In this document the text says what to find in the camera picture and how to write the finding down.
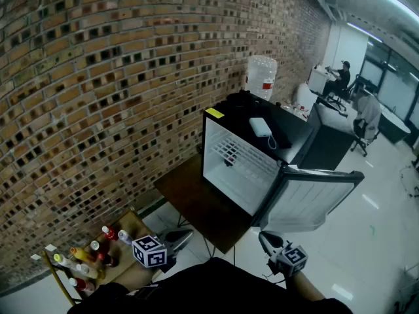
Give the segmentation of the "black office chair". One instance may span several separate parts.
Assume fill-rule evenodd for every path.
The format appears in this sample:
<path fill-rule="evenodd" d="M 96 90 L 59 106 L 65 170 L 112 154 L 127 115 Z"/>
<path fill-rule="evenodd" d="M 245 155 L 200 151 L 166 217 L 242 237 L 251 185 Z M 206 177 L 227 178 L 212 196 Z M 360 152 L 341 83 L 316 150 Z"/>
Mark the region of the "black office chair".
<path fill-rule="evenodd" d="M 340 111 L 347 111 L 347 108 L 344 104 L 345 101 L 348 101 L 350 98 L 350 89 L 349 88 L 343 88 L 340 90 L 332 90 L 329 95 L 327 96 L 327 99 L 334 103 Z"/>

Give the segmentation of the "short ceiling light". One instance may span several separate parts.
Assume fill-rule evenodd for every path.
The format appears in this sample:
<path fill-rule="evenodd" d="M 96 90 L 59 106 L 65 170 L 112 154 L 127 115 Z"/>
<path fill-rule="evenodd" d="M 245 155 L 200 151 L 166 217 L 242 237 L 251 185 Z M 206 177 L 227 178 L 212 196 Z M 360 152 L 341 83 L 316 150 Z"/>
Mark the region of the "short ceiling light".
<path fill-rule="evenodd" d="M 379 39 L 377 36 L 373 35 L 372 33 L 369 33 L 368 31 L 364 30 L 363 28 L 360 28 L 359 26 L 354 25 L 353 23 L 346 22 L 346 25 L 362 32 L 363 34 L 367 35 L 368 37 L 374 39 L 377 42 L 383 43 L 383 41 Z"/>

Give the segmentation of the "person's right forearm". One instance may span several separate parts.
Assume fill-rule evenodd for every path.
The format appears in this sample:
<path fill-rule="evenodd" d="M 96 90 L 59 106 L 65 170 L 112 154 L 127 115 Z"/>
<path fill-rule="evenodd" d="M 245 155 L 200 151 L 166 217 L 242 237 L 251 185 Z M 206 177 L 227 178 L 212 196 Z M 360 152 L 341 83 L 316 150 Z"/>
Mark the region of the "person's right forearm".
<path fill-rule="evenodd" d="M 291 277 L 285 279 L 287 290 L 305 300 L 316 302 L 325 299 L 325 296 L 309 281 L 309 279 L 298 271 Z"/>

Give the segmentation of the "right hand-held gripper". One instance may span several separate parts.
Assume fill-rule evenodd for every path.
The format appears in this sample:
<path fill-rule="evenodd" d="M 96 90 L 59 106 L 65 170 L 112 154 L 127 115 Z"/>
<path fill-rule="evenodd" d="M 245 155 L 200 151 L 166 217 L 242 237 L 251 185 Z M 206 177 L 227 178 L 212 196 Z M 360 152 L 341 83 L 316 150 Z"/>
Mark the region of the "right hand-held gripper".
<path fill-rule="evenodd" d="M 300 245 L 282 249 L 283 239 L 276 232 L 261 231 L 259 242 L 263 251 L 270 257 L 268 267 L 274 275 L 281 273 L 283 276 L 292 276 L 301 271 L 307 263 L 308 255 L 305 250 Z"/>

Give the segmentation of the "white plastic bag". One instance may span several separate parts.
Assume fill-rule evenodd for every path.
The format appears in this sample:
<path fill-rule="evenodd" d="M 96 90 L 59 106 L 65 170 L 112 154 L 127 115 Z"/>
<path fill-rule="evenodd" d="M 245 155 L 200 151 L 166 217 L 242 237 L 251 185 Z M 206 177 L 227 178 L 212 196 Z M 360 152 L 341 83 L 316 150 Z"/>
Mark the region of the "white plastic bag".
<path fill-rule="evenodd" d="M 313 104 L 317 100 L 317 95 L 312 93 L 306 83 L 302 83 L 297 88 L 296 104 L 303 107 L 305 111 L 310 112 Z"/>

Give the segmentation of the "black low desk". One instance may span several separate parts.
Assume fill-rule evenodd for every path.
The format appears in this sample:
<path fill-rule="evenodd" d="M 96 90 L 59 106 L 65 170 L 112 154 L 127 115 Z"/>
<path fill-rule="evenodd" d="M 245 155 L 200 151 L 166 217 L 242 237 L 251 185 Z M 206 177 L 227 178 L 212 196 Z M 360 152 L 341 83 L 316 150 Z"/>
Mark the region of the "black low desk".
<path fill-rule="evenodd" d="M 393 113 L 382 109 L 378 125 L 380 133 L 392 144 L 396 144 L 410 134 L 410 129 Z"/>

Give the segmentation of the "white power bank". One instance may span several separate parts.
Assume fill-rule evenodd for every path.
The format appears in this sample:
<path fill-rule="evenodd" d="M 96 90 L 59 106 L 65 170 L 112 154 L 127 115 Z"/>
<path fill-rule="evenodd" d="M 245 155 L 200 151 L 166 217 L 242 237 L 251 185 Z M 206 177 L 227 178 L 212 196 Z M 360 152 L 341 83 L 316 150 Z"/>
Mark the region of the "white power bank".
<path fill-rule="evenodd" d="M 249 119 L 249 124 L 256 137 L 270 137 L 272 131 L 269 128 L 268 124 L 261 117 L 254 117 Z"/>

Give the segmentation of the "white bottle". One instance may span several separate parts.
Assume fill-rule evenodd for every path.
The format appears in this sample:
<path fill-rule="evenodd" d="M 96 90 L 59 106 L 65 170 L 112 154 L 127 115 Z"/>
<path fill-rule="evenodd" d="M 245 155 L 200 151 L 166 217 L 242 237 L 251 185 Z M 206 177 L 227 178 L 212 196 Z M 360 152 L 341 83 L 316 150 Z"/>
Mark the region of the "white bottle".
<path fill-rule="evenodd" d="M 62 254 L 54 254 L 54 260 L 65 268 L 77 271 L 77 263 L 69 258 L 66 258 Z"/>

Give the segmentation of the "dark brown side table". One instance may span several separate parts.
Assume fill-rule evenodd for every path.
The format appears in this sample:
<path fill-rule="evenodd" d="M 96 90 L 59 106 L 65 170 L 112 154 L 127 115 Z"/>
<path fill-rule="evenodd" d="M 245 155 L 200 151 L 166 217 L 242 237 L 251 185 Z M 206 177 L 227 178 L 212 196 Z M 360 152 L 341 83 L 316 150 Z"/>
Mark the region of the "dark brown side table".
<path fill-rule="evenodd" d="M 251 226 L 251 217 L 202 176 L 197 154 L 155 181 L 156 189 L 190 225 L 226 254 Z"/>

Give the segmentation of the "black mini fridge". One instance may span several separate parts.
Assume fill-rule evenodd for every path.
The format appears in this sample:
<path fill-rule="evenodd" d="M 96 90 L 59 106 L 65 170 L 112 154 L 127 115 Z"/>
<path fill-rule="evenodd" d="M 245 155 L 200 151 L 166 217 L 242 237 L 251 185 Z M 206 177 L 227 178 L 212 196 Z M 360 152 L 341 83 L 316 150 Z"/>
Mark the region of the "black mini fridge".
<path fill-rule="evenodd" d="M 313 127 L 285 110 L 248 92 L 230 94 L 212 107 L 222 118 L 204 112 L 202 176 L 251 217 L 253 226 L 282 233 L 318 229 L 363 181 L 360 171 L 303 169 Z M 249 119 L 264 118 L 270 137 L 256 137 Z M 276 161 L 278 174 L 267 181 L 246 177 L 227 167 L 211 148 L 225 137 L 238 137 Z"/>

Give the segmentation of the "person's black clothing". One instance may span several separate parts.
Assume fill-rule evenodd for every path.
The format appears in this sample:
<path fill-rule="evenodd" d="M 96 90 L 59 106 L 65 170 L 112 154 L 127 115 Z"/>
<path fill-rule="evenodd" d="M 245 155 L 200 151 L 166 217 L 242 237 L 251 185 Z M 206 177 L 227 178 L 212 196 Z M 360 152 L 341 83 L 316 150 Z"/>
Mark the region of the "person's black clothing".
<path fill-rule="evenodd" d="M 311 302 L 221 258 L 211 258 L 124 297 L 115 314 L 353 314 L 335 298 Z"/>

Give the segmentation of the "wooden cart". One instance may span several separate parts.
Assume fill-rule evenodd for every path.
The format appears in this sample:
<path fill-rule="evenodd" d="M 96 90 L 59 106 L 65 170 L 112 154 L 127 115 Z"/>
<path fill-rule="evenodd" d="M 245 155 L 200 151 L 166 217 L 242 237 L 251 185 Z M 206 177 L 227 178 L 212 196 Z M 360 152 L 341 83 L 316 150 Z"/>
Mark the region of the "wooden cart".
<path fill-rule="evenodd" d="M 160 240 L 163 240 L 166 233 L 156 234 L 152 232 L 133 211 L 125 212 L 108 226 L 112 227 L 117 233 L 119 230 L 125 230 L 133 240 L 146 235 L 156 235 Z M 144 268 L 134 258 L 132 246 L 125 244 L 120 239 L 110 241 L 102 232 L 94 240 L 109 243 L 109 252 L 103 261 L 97 259 L 95 252 L 90 248 L 90 244 L 79 248 L 94 256 L 96 258 L 94 263 L 78 260 L 72 254 L 70 254 L 69 259 L 77 264 L 87 264 L 96 268 L 99 273 L 97 279 L 85 277 L 78 271 L 59 265 L 54 259 L 49 259 L 48 256 L 44 257 L 56 284 L 69 301 L 73 314 L 115 314 L 122 310 L 122 302 L 125 296 L 130 292 L 135 292 L 140 287 L 150 285 L 153 277 L 161 271 L 159 268 Z M 88 293 L 72 287 L 69 284 L 69 278 L 76 277 L 93 283 L 95 291 Z"/>

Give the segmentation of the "grey jacket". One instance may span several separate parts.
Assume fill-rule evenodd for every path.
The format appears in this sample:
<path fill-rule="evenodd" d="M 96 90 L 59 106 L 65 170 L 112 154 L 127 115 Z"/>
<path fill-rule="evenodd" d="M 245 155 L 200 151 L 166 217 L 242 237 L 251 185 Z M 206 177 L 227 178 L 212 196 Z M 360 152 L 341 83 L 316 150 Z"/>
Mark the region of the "grey jacket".
<path fill-rule="evenodd" d="M 366 123 L 363 137 L 365 140 L 372 140 L 378 132 L 381 112 L 380 103 L 375 96 L 364 96 L 358 100 L 356 119 Z"/>

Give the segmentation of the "clear plastic bottle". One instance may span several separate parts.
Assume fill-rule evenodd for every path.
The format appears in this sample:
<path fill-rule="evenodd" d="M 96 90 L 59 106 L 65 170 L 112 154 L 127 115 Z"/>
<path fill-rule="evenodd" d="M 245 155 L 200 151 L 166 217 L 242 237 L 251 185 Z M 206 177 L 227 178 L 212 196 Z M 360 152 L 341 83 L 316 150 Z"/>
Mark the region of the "clear plastic bottle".
<path fill-rule="evenodd" d="M 90 267 L 87 264 L 77 264 L 76 269 L 79 273 L 83 274 L 85 277 L 88 277 L 90 279 L 97 279 L 99 277 L 97 269 Z"/>

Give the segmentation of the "black desk grey top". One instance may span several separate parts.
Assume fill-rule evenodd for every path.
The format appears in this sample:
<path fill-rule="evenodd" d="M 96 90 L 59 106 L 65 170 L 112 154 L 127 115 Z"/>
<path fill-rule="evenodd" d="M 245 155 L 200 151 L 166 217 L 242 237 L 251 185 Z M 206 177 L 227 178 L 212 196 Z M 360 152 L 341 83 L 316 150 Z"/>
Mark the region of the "black desk grey top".
<path fill-rule="evenodd" d="M 350 121 L 338 111 L 315 103 L 308 123 L 314 130 L 299 167 L 334 171 L 355 139 Z"/>

